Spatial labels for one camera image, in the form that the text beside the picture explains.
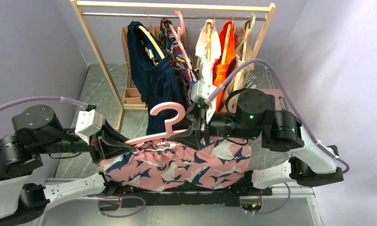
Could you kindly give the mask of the pink patterned shorts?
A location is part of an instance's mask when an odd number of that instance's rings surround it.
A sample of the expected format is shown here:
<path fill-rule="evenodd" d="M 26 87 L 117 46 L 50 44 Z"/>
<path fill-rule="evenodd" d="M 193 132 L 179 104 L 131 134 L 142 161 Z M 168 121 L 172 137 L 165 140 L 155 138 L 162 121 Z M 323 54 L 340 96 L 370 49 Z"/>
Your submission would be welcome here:
<path fill-rule="evenodd" d="M 239 138 L 211 137 L 210 144 L 192 149 L 158 139 L 135 145 L 135 151 L 102 160 L 109 179 L 150 191 L 164 191 L 189 182 L 207 189 L 229 187 L 249 169 L 252 149 Z"/>

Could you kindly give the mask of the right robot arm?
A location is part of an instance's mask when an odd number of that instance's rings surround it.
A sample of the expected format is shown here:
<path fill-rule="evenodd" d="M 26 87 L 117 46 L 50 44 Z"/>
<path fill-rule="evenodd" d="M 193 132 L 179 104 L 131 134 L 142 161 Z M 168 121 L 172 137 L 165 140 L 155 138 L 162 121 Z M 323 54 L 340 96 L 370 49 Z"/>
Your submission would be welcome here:
<path fill-rule="evenodd" d="M 244 192 L 249 195 L 291 181 L 317 187 L 344 180 L 344 172 L 336 164 L 337 147 L 312 141 L 298 116 L 276 109 L 273 95 L 259 89 L 239 89 L 232 92 L 228 100 L 233 98 L 237 99 L 235 112 L 215 113 L 209 121 L 205 119 L 203 105 L 189 110 L 185 116 L 189 129 L 172 136 L 171 140 L 199 150 L 210 143 L 211 137 L 222 137 L 241 145 L 259 138 L 263 148 L 290 154 L 279 166 L 253 171 L 252 177 L 242 183 Z"/>

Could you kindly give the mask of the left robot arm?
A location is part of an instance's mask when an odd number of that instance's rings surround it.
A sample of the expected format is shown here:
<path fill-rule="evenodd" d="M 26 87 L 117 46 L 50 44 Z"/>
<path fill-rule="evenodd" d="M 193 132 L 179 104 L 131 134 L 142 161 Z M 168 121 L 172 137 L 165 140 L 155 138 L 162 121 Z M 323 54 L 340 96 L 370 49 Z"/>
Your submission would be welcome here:
<path fill-rule="evenodd" d="M 0 226 L 25 224 L 62 203 L 87 195 L 118 192 L 119 182 L 103 173 L 54 186 L 28 183 L 43 166 L 42 154 L 89 153 L 95 163 L 134 151 L 94 109 L 83 130 L 62 127 L 55 111 L 34 105 L 12 118 L 14 134 L 0 139 Z"/>

